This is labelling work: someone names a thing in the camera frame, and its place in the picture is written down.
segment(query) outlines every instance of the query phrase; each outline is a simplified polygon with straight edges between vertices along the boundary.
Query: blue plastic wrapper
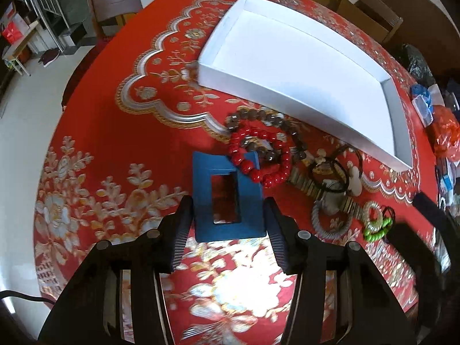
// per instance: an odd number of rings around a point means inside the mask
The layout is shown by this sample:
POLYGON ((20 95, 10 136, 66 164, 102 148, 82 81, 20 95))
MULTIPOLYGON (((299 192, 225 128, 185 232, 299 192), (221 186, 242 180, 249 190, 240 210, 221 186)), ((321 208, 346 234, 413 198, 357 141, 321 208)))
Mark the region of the blue plastic wrapper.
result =
POLYGON ((412 87, 410 87, 410 93, 412 95, 412 99, 416 98, 417 96, 421 96, 423 101, 425 101, 425 104, 428 107, 429 111, 433 113, 432 100, 430 92, 427 88, 420 84, 415 84, 412 87))

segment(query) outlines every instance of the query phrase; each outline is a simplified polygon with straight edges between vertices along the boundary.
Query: cardboard tray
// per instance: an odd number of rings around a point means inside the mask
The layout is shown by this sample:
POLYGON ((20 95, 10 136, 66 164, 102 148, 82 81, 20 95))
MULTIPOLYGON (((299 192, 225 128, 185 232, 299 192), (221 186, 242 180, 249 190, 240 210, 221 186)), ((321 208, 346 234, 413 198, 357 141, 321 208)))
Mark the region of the cardboard tray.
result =
POLYGON ((412 169, 392 77, 325 25, 267 0, 238 0, 198 59, 198 82, 311 124, 396 171, 412 169))

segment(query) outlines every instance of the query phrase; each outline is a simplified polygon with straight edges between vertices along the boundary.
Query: tiled floor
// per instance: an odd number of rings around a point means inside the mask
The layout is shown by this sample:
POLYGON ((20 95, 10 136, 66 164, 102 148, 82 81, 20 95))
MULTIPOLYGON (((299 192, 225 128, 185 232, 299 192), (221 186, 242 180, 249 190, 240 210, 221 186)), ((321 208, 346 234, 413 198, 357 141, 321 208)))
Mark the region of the tiled floor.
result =
MULTIPOLYGON (((47 68, 29 61, 32 76, 15 75, 0 119, 0 289, 39 296, 32 244, 37 183, 51 136, 61 116, 68 79, 91 47, 61 56, 47 68)), ((12 298, 25 327, 37 336, 49 309, 12 298)))

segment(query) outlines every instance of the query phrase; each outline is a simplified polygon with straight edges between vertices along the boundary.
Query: screw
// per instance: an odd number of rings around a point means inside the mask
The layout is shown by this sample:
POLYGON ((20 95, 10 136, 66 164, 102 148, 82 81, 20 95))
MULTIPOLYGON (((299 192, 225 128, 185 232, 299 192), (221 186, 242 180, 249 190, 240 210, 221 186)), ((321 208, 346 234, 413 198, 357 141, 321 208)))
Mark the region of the screw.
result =
POLYGON ((98 250, 104 250, 110 245, 110 241, 108 240, 102 240, 96 244, 96 248, 98 250))
POLYGON ((301 239, 308 240, 311 237, 311 233, 308 231, 299 231, 297 236, 301 239))
POLYGON ((147 237, 149 239, 156 239, 159 236, 160 236, 160 231, 157 230, 157 229, 151 229, 151 230, 147 231, 147 237))
POLYGON ((359 245, 356 241, 351 241, 348 243, 348 247, 351 249, 351 250, 354 250, 355 252, 357 252, 358 250, 361 249, 361 245, 359 245))

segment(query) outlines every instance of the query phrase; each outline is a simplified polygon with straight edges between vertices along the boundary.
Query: floral tablecloth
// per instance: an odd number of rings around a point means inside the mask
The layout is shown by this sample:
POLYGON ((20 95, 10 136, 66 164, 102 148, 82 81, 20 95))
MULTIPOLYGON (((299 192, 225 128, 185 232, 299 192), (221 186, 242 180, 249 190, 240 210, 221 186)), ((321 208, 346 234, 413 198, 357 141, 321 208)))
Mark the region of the floral tablecloth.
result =
MULTIPOLYGON (((192 152, 225 154, 227 115, 242 107, 262 107, 196 82, 200 50, 235 1, 155 0, 130 20, 84 75, 54 133, 38 188, 34 250, 44 295, 59 296, 97 241, 127 242, 157 227, 184 194, 191 194, 192 152)), ((437 188, 434 156, 409 100, 414 80, 378 43, 325 7, 311 0, 271 1, 335 30, 393 77, 409 126, 413 169, 397 173, 362 154, 364 191, 356 201, 392 206, 398 219, 409 222, 431 246, 432 227, 411 206, 417 191, 435 199, 437 188)), ((341 145, 310 125, 292 122, 303 132, 309 159, 341 145)), ((350 152, 339 160, 357 164, 350 152)), ((287 183, 264 189, 264 196, 274 196, 284 214, 312 231, 310 198, 287 183)), ((343 220, 321 221, 334 228, 343 220)), ((366 244, 357 220, 334 242, 351 239, 365 247, 408 309, 416 299, 413 272, 400 255, 383 241, 366 244)), ((326 281, 325 339, 334 332, 332 277, 326 281)), ((286 276, 276 265, 267 237, 197 243, 192 230, 178 270, 162 279, 176 343, 279 342, 294 281, 295 276, 286 276)), ((129 271, 123 287, 124 334, 133 341, 129 271)))

